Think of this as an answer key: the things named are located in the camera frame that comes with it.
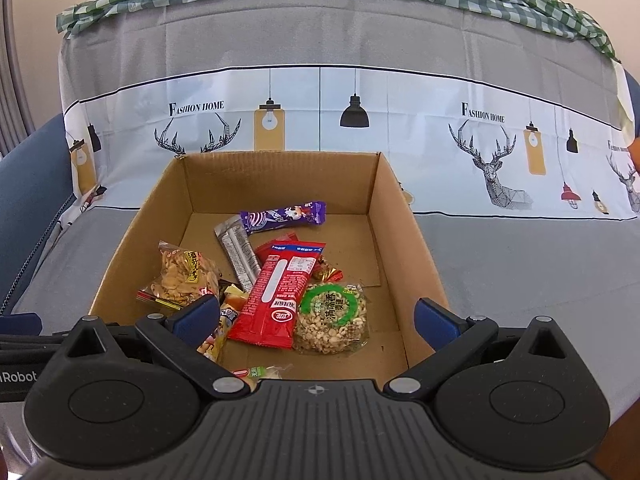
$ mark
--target deer illustration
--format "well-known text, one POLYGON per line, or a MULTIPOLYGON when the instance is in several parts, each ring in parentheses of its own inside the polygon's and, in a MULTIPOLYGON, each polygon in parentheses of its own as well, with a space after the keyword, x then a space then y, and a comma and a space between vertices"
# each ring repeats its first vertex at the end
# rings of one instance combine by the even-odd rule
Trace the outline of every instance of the deer illustration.
POLYGON ((622 182, 622 184, 625 185, 626 196, 629 199, 629 204, 631 205, 631 209, 633 210, 634 213, 640 213, 640 193, 638 193, 637 191, 634 191, 634 182, 636 181, 637 171, 634 168, 632 168, 631 165, 629 165, 628 166, 629 174, 628 176, 624 176, 622 173, 620 173, 620 170, 613 162, 613 154, 607 157, 607 161, 609 162, 611 169, 620 179, 620 182, 622 182))
MULTIPOLYGON (((216 142, 215 138, 213 137, 213 134, 211 133, 211 130, 209 130, 209 143, 200 148, 200 153, 213 152, 215 150, 219 150, 223 146, 228 145, 228 143, 230 143, 234 139, 234 137, 236 136, 236 133, 238 133, 238 130, 240 129, 240 123, 242 119, 238 120, 238 125, 236 126, 236 129, 234 130, 233 133, 231 133, 231 128, 229 127, 228 123, 222 117, 220 117, 217 113, 216 115, 220 119, 220 122, 222 122, 223 135, 220 136, 218 142, 216 142)), ((167 124, 166 128, 162 131, 159 137, 158 137, 158 129, 156 128, 156 130, 154 131, 154 137, 156 139, 156 143, 162 149, 169 150, 170 152, 174 152, 175 156, 185 155, 186 152, 184 151, 184 148, 177 143, 178 132, 175 133, 174 138, 172 139, 171 143, 169 143, 169 139, 166 133, 167 131, 169 131, 169 127, 173 122, 174 122, 174 118, 171 118, 171 120, 169 121, 169 124, 167 124)))
POLYGON ((510 187, 503 186, 502 184, 500 184, 500 180, 498 180, 497 172, 502 167, 502 161, 500 159, 507 155, 511 155, 516 145, 515 137, 513 139, 513 142, 511 142, 509 136, 507 135, 507 132, 505 132, 504 128, 501 127, 502 132, 507 139, 507 144, 504 147, 501 147, 498 140, 496 140, 496 151, 494 151, 494 156, 491 162, 485 162, 484 160, 482 160, 480 151, 474 148, 473 136, 471 136, 471 139, 469 139, 469 144, 467 144, 466 140, 462 138, 462 130, 464 129, 467 122, 468 120, 462 123, 462 126, 460 126, 457 135, 453 133, 451 125, 449 125, 449 131, 451 132, 451 137, 453 137, 453 140, 456 141, 458 147, 463 152, 468 153, 473 157, 474 165, 476 166, 476 168, 478 168, 478 170, 482 171, 482 174, 484 174, 486 191, 489 194, 491 203, 504 209, 531 209, 533 200, 526 191, 523 191, 521 189, 511 189, 510 187))

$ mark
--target logo on red package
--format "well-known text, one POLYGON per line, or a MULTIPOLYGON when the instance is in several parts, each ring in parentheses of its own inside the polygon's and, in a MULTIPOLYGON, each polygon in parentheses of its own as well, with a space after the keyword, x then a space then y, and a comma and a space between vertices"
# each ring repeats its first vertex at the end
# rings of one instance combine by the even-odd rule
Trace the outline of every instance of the logo on red package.
POLYGON ((278 309, 274 310, 271 313, 271 319, 277 321, 278 323, 286 323, 287 321, 291 321, 293 319, 293 314, 290 310, 278 309))

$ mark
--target triangular hole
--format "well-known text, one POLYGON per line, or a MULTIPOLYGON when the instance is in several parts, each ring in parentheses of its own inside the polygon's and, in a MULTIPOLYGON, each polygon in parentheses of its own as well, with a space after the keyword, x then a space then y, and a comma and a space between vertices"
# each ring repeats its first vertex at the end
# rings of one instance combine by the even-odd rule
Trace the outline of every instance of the triangular hole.
POLYGON ((553 357, 555 359, 564 359, 564 352, 560 348, 551 330, 540 330, 538 332, 538 337, 531 346, 529 353, 544 357, 553 357))
POLYGON ((95 330, 88 329, 82 331, 66 355, 68 357, 84 357, 104 354, 105 351, 95 330))

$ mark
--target cardboard box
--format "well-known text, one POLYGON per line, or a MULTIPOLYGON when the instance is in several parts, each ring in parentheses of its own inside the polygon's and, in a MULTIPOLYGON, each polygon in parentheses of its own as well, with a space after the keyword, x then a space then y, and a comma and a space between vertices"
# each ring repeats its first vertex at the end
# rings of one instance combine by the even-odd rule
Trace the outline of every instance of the cardboard box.
MULTIPOLYGON (((240 210, 323 200, 326 222, 294 230, 326 243, 325 258, 365 287, 370 339, 333 356, 228 341, 229 370, 292 364, 295 379, 375 378, 380 386, 432 353, 414 329, 414 306, 427 296, 446 305, 436 268, 391 167, 375 153, 221 152, 176 158, 135 217, 111 261, 91 314, 132 324, 151 312, 135 299, 160 270, 158 241, 201 251, 235 281, 214 227, 240 210)), ((258 233, 258 245, 278 231, 258 233)))

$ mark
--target green ring label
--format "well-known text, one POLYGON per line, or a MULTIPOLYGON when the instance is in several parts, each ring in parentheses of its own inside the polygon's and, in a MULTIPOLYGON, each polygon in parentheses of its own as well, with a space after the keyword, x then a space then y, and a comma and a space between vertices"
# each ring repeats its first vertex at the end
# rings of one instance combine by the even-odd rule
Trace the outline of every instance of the green ring label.
POLYGON ((335 326, 345 326, 355 317, 356 312, 358 311, 358 300, 352 293, 347 292, 345 287, 335 285, 333 283, 319 285, 308 291, 300 302, 300 314, 305 314, 306 316, 311 314, 311 303, 313 299, 324 292, 336 292, 347 300, 347 312, 345 312, 344 316, 334 323, 335 326))

